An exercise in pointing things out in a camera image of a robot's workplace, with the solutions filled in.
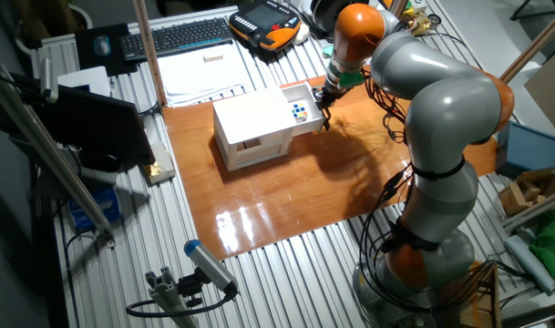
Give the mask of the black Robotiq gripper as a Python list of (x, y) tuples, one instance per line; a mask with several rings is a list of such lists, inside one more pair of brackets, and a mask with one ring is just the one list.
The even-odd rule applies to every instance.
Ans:
[(328, 107), (328, 110), (331, 110), (335, 105), (335, 101), (343, 97), (349, 91), (350, 88), (330, 89), (328, 87), (323, 87), (321, 90), (321, 97), (318, 102), (318, 107), (320, 109)]

